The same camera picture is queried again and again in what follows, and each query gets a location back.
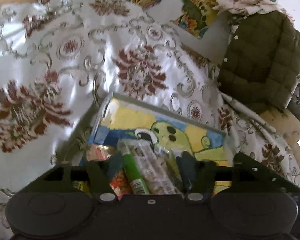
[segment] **food package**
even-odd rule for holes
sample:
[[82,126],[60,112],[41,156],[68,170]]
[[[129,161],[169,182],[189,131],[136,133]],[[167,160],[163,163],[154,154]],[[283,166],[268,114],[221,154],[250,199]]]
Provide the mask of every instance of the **food package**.
[[160,160],[154,154],[149,141],[123,139],[118,141],[117,148],[123,155],[124,170],[134,192],[136,188],[143,186],[145,182],[151,194],[178,193],[178,190],[162,167]]
[[[117,150],[113,147],[91,144],[90,149],[87,151],[86,158],[87,161],[99,160],[106,161],[113,154],[116,154]],[[132,188],[127,180],[125,172],[119,171],[112,181],[110,182],[110,187],[118,196],[120,200],[124,194],[133,194]]]

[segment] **items in basket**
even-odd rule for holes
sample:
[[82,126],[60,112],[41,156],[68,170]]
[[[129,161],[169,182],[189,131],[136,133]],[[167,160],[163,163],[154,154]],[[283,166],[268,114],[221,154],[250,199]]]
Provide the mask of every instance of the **items in basket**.
[[177,194],[167,173],[146,140],[119,140],[118,150],[134,194]]
[[[171,193],[186,193],[191,188],[191,183],[188,183],[180,173],[180,170],[182,171],[184,168],[189,171],[189,165],[180,169],[180,160],[177,154],[182,155],[182,161],[185,158],[192,162],[208,159],[213,160],[219,166],[229,166],[223,149],[224,134],[213,128],[196,122],[189,123],[188,119],[180,120],[178,115],[171,116],[170,112],[161,108],[153,108],[153,106],[141,104],[139,101],[118,94],[106,99],[103,105],[104,107],[100,110],[101,114],[96,121],[97,126],[92,132],[89,142],[116,148],[121,140],[138,142],[137,144],[143,141],[143,144],[146,143],[147,148],[151,149],[152,159],[156,158],[156,162],[160,164],[165,176],[172,183],[174,190]],[[194,112],[199,107],[194,103],[189,111]],[[134,155],[137,154],[132,152],[127,156],[124,155],[124,158],[126,162],[130,162],[130,165],[134,162],[134,167],[136,167],[138,162]],[[139,193],[146,192],[144,189],[144,184],[146,184],[149,192],[153,194],[142,171],[134,169],[133,172],[133,175],[139,172],[144,179],[144,183],[142,180],[135,181],[137,186],[142,186],[139,188],[141,190]],[[126,173],[130,183],[135,179],[141,179],[140,176],[130,178],[127,170]],[[215,193],[225,187],[228,187],[228,183],[216,185]]]
[[[86,160],[105,161],[108,160],[111,156],[115,155],[116,153],[117,150],[114,147],[91,144],[90,149],[86,153]],[[132,188],[130,187],[130,184],[123,170],[116,173],[116,175],[110,182],[110,186],[118,196],[118,199],[121,199],[121,197],[124,194],[133,193]]]

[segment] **olive green puffer jacket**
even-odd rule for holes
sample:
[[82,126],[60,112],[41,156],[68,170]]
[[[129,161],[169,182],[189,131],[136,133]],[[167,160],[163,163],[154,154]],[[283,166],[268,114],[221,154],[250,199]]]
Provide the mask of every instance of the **olive green puffer jacket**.
[[300,33],[282,13],[243,19],[227,49],[220,90],[257,113],[287,107],[300,82]]

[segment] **screw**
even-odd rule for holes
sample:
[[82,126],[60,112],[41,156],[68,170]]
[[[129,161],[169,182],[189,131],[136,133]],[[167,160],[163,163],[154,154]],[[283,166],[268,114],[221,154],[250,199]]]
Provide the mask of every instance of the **screw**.
[[200,201],[203,200],[203,195],[200,193],[190,193],[188,195],[188,199],[192,201]]
[[113,195],[112,193],[103,193],[100,195],[100,199],[102,201],[113,201],[115,200],[115,195]]

